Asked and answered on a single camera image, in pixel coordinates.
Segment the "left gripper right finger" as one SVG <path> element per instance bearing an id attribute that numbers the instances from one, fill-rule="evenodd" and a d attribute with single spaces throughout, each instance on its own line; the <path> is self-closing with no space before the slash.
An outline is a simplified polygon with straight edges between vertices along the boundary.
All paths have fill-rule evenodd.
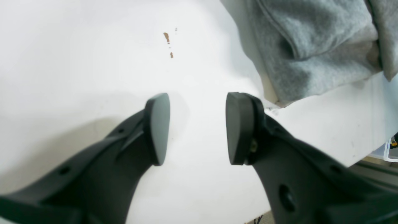
<path id="1" fill-rule="evenodd" d="M 228 93 L 226 130 L 230 163 L 253 166 L 276 224 L 397 223 L 396 191 L 296 139 L 259 98 Z"/>

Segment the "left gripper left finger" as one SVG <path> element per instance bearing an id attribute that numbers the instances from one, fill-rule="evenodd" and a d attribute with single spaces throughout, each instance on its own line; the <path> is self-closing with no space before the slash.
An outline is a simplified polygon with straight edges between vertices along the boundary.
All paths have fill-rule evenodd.
<path id="1" fill-rule="evenodd" d="M 1 218 L 16 224 L 124 224 L 140 178 L 165 161 L 167 93 L 36 182 L 1 195 Z"/>

